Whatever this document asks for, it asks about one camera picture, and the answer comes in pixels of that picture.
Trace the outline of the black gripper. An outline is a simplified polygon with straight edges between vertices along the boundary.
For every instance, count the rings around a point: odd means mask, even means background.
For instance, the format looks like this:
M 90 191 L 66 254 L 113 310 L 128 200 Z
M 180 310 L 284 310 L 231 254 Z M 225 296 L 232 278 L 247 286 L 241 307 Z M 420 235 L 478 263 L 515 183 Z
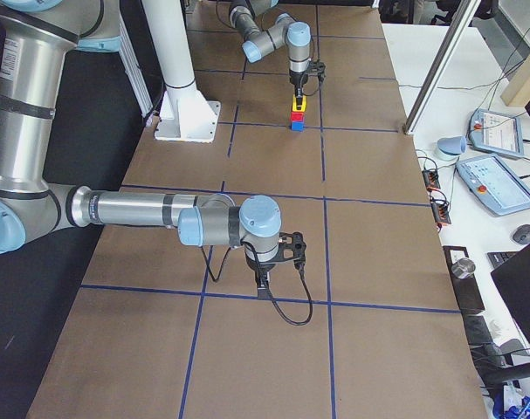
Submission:
M 245 260 L 248 266 L 256 272 L 255 279 L 257 283 L 257 298 L 271 299 L 272 292 L 270 290 L 269 271 L 271 271 L 276 266 L 276 263 L 261 260 L 256 262 L 253 258 L 253 255 L 248 253 L 245 254 Z
M 294 88 L 293 96 L 293 108 L 304 109 L 305 108 L 305 94 L 303 89 L 309 80 L 309 71 L 304 70 L 302 72 L 289 71 L 290 83 Z

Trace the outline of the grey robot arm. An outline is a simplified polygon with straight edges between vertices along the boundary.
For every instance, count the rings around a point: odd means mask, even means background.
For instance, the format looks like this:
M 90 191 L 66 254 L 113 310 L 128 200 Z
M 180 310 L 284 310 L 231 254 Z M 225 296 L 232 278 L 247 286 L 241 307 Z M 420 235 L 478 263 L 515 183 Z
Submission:
M 14 39 L 23 82 L 46 97 L 40 118 L 0 108 L 0 163 L 31 158 L 48 181 L 40 191 L 0 189 L 0 203 L 26 229 L 25 243 L 0 255 L 0 305 L 75 290 L 100 229 L 70 225 L 65 195 L 119 186 L 143 129 L 120 56 L 78 50 L 76 35 L 43 12 L 0 4 L 0 69 L 1 44 Z M 0 74 L 0 96 L 6 84 Z
M 278 1 L 231 1 L 229 20 L 231 26 L 242 36 L 242 49 L 251 63 L 287 46 L 290 83 L 294 87 L 296 110 L 300 111 L 311 63 L 311 29 L 307 23 L 295 20 L 289 13 L 281 13 L 273 26 L 261 30 L 255 19 L 277 4 Z

